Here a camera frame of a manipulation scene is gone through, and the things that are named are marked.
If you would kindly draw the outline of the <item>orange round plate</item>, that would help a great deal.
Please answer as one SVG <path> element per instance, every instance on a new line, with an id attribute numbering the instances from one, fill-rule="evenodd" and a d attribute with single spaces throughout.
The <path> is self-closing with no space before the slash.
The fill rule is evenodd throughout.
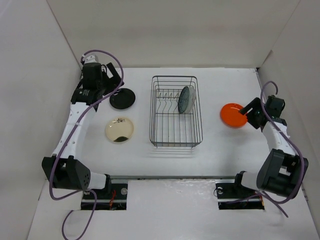
<path id="1" fill-rule="evenodd" d="M 243 108 L 238 103 L 227 103 L 220 110 L 220 118 L 222 122 L 231 128 L 241 128 L 247 122 L 246 115 L 242 115 L 239 111 Z"/>

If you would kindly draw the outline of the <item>clear glass plate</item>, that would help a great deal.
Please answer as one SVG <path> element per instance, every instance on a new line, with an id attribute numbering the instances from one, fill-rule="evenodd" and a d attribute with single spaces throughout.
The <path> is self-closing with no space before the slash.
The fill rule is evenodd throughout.
<path id="1" fill-rule="evenodd" d="M 188 101 L 185 113 L 188 114 L 192 111 L 196 101 L 196 91 L 195 88 L 190 86 L 188 88 Z"/>

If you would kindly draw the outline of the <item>blue patterned ceramic plate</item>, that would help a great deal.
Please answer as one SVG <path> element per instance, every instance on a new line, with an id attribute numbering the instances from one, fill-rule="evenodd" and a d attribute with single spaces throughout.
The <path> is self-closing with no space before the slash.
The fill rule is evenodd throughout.
<path id="1" fill-rule="evenodd" d="M 178 112 L 180 114 L 186 114 L 190 111 L 192 105 L 193 90 L 190 86 L 185 86 L 178 98 Z"/>

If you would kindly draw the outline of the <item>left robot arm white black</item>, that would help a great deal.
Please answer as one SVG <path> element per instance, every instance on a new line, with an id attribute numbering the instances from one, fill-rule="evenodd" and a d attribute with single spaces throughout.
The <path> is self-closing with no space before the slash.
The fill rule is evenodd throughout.
<path id="1" fill-rule="evenodd" d="M 56 189 L 94 192 L 102 199 L 111 195 L 108 174 L 95 173 L 81 162 L 85 136 L 104 96 L 123 85 L 110 62 L 85 63 L 82 78 L 70 100 L 70 112 L 62 137 L 49 157 L 42 160 L 42 169 Z"/>

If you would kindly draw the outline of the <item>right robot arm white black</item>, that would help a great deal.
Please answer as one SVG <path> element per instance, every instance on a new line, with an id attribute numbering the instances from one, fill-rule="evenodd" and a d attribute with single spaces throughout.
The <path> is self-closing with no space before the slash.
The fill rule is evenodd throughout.
<path id="1" fill-rule="evenodd" d="M 239 110 L 251 126 L 261 130 L 270 152 L 258 172 L 241 171 L 235 176 L 231 184 L 235 196 L 243 197 L 251 189 L 288 199 L 296 197 L 309 162 L 290 140 L 287 122 L 281 118 L 284 108 L 283 99 L 270 95 L 266 103 L 256 97 Z"/>

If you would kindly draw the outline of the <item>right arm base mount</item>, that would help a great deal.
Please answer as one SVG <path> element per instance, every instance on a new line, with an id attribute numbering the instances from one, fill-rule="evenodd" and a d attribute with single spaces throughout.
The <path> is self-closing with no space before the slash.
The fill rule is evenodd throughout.
<path id="1" fill-rule="evenodd" d="M 213 191 L 219 210 L 264 210 L 264 202 L 255 190 L 232 181 L 216 181 Z"/>

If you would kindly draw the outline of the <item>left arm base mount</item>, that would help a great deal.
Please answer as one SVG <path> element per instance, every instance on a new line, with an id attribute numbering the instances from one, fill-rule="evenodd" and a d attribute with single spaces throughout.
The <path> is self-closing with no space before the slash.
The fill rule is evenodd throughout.
<path id="1" fill-rule="evenodd" d="M 96 210 L 125 211 L 127 209 L 128 181 L 125 179 L 112 180 L 110 193 L 103 189 L 93 190 L 97 196 Z M 82 194 L 80 209 L 92 210 L 95 198 L 92 192 Z"/>

